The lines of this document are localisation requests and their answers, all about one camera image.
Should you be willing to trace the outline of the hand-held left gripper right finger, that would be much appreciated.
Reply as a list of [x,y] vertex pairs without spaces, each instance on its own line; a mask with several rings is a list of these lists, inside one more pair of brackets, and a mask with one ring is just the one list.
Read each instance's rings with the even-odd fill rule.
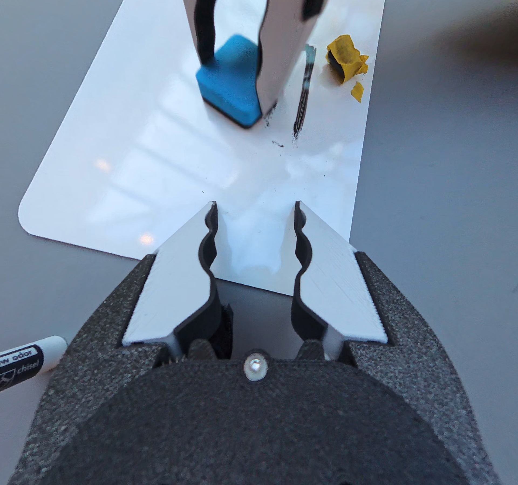
[[303,339],[322,343],[331,360],[346,341],[387,343],[382,320],[357,262],[356,250],[301,201],[294,210],[295,277],[291,321]]

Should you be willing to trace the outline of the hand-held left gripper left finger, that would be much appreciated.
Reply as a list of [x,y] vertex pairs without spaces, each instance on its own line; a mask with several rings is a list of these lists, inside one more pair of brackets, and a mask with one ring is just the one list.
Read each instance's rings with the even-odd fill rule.
[[215,277],[217,204],[209,202],[156,251],[122,344],[164,342],[173,357],[209,339],[221,321]]

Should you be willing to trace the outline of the yellow tape strip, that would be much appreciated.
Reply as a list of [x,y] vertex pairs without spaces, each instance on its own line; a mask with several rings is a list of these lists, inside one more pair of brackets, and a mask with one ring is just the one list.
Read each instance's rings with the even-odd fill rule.
[[368,55],[361,55],[359,50],[354,47],[350,35],[340,35],[327,46],[335,59],[340,63],[345,74],[345,81],[350,80],[358,74],[366,74],[368,65],[366,60]]

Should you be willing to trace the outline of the blue board eraser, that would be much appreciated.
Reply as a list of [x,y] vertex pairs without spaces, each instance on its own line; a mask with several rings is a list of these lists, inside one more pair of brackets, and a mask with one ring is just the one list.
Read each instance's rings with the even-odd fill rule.
[[242,35],[233,35],[196,73],[205,101],[244,128],[262,116],[256,93],[258,48]]

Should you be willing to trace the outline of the small white dry-erase board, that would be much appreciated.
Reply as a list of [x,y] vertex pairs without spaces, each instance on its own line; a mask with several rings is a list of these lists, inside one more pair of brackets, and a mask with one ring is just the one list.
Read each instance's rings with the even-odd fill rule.
[[[294,138],[303,52],[276,108],[243,129],[202,100],[183,0],[123,0],[22,199],[22,227],[141,259],[216,201],[215,277],[292,294],[295,201],[349,239],[384,3],[328,0]],[[340,35],[368,55],[342,84],[326,59]]]

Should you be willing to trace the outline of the white dry-erase marker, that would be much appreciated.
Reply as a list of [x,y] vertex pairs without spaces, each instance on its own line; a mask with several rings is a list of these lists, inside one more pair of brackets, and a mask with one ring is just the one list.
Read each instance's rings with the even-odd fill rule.
[[67,342],[54,335],[1,352],[1,391],[53,369],[67,349]]

